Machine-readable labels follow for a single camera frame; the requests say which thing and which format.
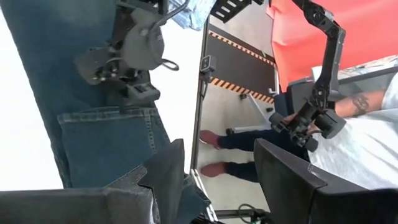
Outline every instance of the dark pants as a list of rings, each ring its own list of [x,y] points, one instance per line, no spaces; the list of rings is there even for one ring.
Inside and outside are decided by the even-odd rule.
[[[119,101],[87,84],[73,64],[111,37],[115,0],[0,0],[0,6],[65,188],[104,187],[167,149],[169,137],[154,104],[121,114]],[[181,216],[203,211],[195,187],[184,181]]]
[[[310,161],[308,152],[302,147],[293,144],[286,132],[277,133],[274,130],[247,131],[243,133],[230,134],[218,139],[218,145],[223,149],[240,149],[247,152],[254,150],[254,140],[265,139],[274,145],[286,150],[299,158]],[[254,162],[238,164],[235,162],[226,163],[226,173],[237,178],[258,182],[256,166]]]

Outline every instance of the red shoe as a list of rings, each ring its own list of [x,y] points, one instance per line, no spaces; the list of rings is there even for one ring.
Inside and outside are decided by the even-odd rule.
[[[216,149],[221,149],[221,147],[218,145],[219,137],[219,135],[209,130],[203,130],[199,132],[199,140],[205,144],[211,144]]]
[[[217,162],[215,164],[205,165],[200,169],[200,172],[207,177],[216,177],[220,174],[225,174],[225,162]]]

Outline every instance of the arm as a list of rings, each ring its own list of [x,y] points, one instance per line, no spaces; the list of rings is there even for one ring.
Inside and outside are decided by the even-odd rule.
[[[336,102],[336,114],[342,118],[360,116],[381,109],[385,90],[359,93]]]

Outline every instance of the red panel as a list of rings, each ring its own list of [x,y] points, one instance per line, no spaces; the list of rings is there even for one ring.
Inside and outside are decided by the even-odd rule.
[[[398,54],[397,0],[317,0],[346,30],[340,69]],[[326,35],[304,19],[291,0],[273,0],[272,47],[280,84],[307,77],[322,64]]]

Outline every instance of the yellow and black stripe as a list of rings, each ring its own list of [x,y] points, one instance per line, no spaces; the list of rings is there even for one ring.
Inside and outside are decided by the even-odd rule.
[[[220,80],[219,78],[212,78],[211,84],[213,84],[215,86],[222,87],[222,88],[224,88],[226,90],[234,91],[234,92],[239,93],[239,94],[251,94],[253,96],[253,98],[255,98],[257,100],[264,101],[266,103],[271,103],[271,104],[274,103],[274,99],[272,97],[263,95],[261,93],[258,93],[258,92],[252,91],[252,90],[249,90],[247,88],[243,88],[243,87],[235,85],[233,83],[226,82],[224,80]]]
[[[233,47],[236,47],[237,49],[242,50],[243,52],[255,57],[256,59],[261,60],[261,61],[263,61],[265,63],[268,63],[268,64],[272,65],[273,67],[275,67],[275,63],[271,62],[270,60],[266,59],[265,57],[263,57],[261,55],[258,55],[257,53],[255,53],[255,52],[253,52],[253,51],[251,51],[251,50],[249,50],[249,49],[247,49],[247,48],[245,48],[245,47],[233,42],[232,40],[229,40],[226,37],[223,37],[222,35],[217,34],[214,31],[209,30],[208,32],[209,32],[209,34],[212,37],[217,38],[218,40],[221,40],[221,41],[223,41],[223,42],[225,42],[225,43],[227,43],[229,45],[232,45]]]

